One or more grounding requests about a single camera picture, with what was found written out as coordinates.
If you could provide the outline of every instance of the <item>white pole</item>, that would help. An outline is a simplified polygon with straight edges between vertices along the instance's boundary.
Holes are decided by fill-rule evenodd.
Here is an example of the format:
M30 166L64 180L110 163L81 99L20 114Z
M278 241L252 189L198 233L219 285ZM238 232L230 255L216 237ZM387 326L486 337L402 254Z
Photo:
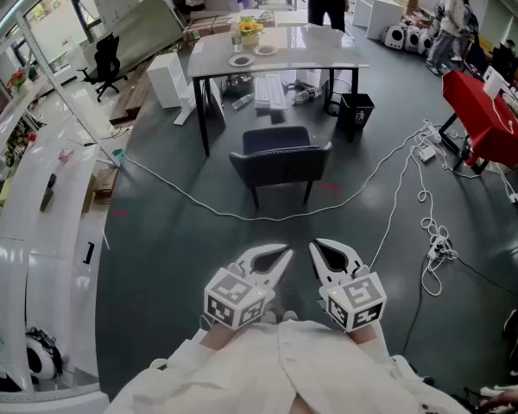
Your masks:
M117 167L120 166L119 161L117 158L113 155L113 153L104 147L104 144L102 141L98 138L98 134L96 133L96 130L94 130L94 127L79 113L79 110L77 109L77 106L75 106L72 99L66 94L66 92L61 87L61 84L58 82L58 80L55 78L54 73L52 72L52 69L50 69L50 66L48 65L48 62L44 58L44 55L42 54L41 49L39 48L38 44L36 44L36 40L33 36L33 33L30 30L30 27L27 24L27 21L25 20L25 17L22 15L21 12L16 13L16 19L17 19L17 26L19 26L19 29L23 32L23 36L25 37L25 41L27 42L29 48L31 49L31 52L35 55L36 62L40 65L41 69L46 73L48 80L50 81L50 84L54 87L55 91L58 92L58 95L63 100L63 102L66 104L66 106L69 108L69 110L75 115L75 118L77 118L77 121L80 123L80 125L83 127L83 129L86 131L88 135L91 136L91 138L96 142L96 144L99 145L99 147L104 151L104 153L110 158L111 162L115 164Z

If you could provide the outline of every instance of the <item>red tablecloth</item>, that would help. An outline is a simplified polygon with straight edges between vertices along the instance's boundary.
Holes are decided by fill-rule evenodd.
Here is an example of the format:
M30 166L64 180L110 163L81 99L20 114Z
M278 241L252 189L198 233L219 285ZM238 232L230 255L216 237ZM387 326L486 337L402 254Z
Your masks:
M443 77L443 97L449 102L472 139L475 158L500 162L510 169L518 164L518 122L499 95L495 107L505 128L493 110L483 82L462 72L451 71ZM512 121L511 134L509 121Z

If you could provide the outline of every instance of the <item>white plate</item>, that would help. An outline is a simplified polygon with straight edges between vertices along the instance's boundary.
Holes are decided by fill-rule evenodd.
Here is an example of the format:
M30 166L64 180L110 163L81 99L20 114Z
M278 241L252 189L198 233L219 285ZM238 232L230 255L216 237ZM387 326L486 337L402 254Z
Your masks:
M278 49L276 46L272 45L261 45L261 46L255 46L253 49L253 52L257 55L272 55L273 53L276 53Z
M237 63L236 60L238 59L246 59L245 63ZM230 60L228 60L229 64L235 67L244 67L249 66L256 58L251 55L250 53L239 53L237 55L234 55Z

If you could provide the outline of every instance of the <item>plate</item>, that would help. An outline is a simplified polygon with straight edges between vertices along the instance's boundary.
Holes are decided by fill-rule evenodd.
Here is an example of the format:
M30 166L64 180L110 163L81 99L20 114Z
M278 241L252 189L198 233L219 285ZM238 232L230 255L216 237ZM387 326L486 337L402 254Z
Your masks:
M261 45L261 46L255 46L253 49L253 52L257 55L272 55L273 53L276 53L278 49L276 46L272 45Z
M256 58L250 53L239 53L234 55L230 60L229 64L235 67L249 66Z

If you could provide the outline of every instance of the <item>gray armchair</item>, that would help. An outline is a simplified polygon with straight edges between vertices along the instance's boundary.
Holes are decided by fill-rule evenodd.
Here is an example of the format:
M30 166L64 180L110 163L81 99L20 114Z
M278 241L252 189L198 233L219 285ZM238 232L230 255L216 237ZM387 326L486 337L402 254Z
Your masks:
M249 130L243 134L243 155L230 154L253 201L259 208L257 187L307 182L303 204L309 199L313 181L322 178L332 144L311 146L304 127Z

